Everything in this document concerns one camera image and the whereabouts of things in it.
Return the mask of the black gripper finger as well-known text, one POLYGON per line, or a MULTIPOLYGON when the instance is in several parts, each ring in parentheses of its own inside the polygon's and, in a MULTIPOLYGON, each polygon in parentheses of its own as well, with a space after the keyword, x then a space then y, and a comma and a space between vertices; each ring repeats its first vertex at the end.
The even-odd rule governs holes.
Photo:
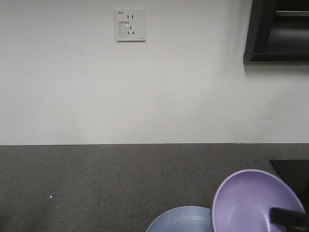
POLYGON ((270 209, 270 222, 285 227, 287 232, 309 231, 309 218, 306 213, 273 207, 270 209))

